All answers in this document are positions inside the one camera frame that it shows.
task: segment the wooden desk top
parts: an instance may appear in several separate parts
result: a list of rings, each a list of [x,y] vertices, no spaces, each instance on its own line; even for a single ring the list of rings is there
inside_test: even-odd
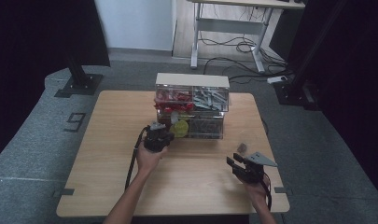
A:
[[[153,91],[103,91],[93,110],[65,188],[60,217],[107,216],[124,191],[133,146],[140,131],[156,119]],[[242,183],[231,173],[226,156],[241,143],[274,161],[254,98],[231,93],[224,138],[176,139],[144,188],[136,216],[249,214]],[[283,187],[275,167],[265,167],[272,187]],[[286,194],[273,195],[272,212],[286,212]]]
[[[295,3],[293,0],[289,2],[277,0],[188,0],[193,3],[205,4],[221,4],[232,6],[245,6],[245,7],[273,7],[273,8],[286,8],[286,9],[304,9],[303,2]]]

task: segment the wall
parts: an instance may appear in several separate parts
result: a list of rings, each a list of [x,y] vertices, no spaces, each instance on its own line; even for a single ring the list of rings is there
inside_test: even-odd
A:
[[[95,0],[108,48],[172,50],[175,0]]]

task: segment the white desk frame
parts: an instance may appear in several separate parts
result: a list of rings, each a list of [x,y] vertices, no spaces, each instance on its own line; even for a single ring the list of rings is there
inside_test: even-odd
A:
[[[259,53],[261,43],[264,39],[265,32],[267,31],[270,17],[273,14],[274,8],[289,8],[289,9],[304,9],[304,3],[295,3],[293,0],[290,2],[282,2],[277,0],[189,0],[197,4],[195,11],[195,24],[194,24],[194,43],[191,49],[191,69],[197,68],[198,61],[198,33],[200,31],[211,31],[221,33],[233,34],[246,34],[258,35],[259,39],[255,47],[252,47],[252,55],[255,59],[256,66],[260,73],[264,73],[264,66],[262,64],[262,57]],[[246,6],[246,7],[265,7],[264,19],[261,22],[255,21],[227,21],[220,19],[205,19],[201,17],[201,8],[203,4],[221,4],[231,6]]]

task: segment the table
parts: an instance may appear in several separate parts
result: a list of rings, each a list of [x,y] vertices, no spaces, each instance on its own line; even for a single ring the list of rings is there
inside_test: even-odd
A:
[[[195,24],[194,24],[194,42],[191,49],[191,64],[192,69],[197,68],[198,60],[198,33],[199,31],[211,31],[221,33],[233,34],[248,34],[258,35],[259,39],[256,46],[252,47],[252,55],[255,59],[256,66],[260,73],[264,73],[264,66],[261,61],[261,54],[259,53],[261,43],[264,39],[265,32],[273,14],[274,8],[283,9],[304,9],[303,2],[295,3],[293,0],[283,2],[278,0],[188,0],[196,3]],[[262,22],[252,21],[227,21],[220,19],[205,19],[201,17],[202,4],[221,4],[231,6],[245,6],[245,7],[265,7],[265,16]]]
[[[107,216],[124,191],[133,146],[140,131],[156,119],[154,91],[102,91],[99,95],[66,189],[60,217]],[[255,212],[231,173],[226,156],[241,143],[274,161],[256,102],[249,93],[231,93],[224,138],[174,140],[143,190],[136,216],[247,215]],[[278,169],[265,167],[273,187],[283,187]],[[286,212],[285,193],[272,189],[272,212]]]

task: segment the desk leg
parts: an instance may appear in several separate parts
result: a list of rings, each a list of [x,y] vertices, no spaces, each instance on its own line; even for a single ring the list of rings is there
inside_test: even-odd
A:
[[[256,66],[258,67],[259,73],[265,72],[264,66],[261,62],[261,54],[260,54],[259,51],[260,51],[261,43],[264,39],[265,32],[267,31],[267,27],[268,27],[268,24],[270,22],[270,17],[271,17],[272,14],[273,14],[273,8],[268,7],[266,9],[265,20],[263,22],[263,26],[262,26],[260,34],[259,34],[259,40],[256,43],[256,46],[252,47],[252,55],[253,55],[253,58],[255,59],[255,63],[256,63]]]
[[[195,16],[194,22],[194,43],[192,44],[191,48],[191,69],[197,68],[197,61],[198,61],[198,22],[201,16],[201,3],[197,3],[197,11]]]

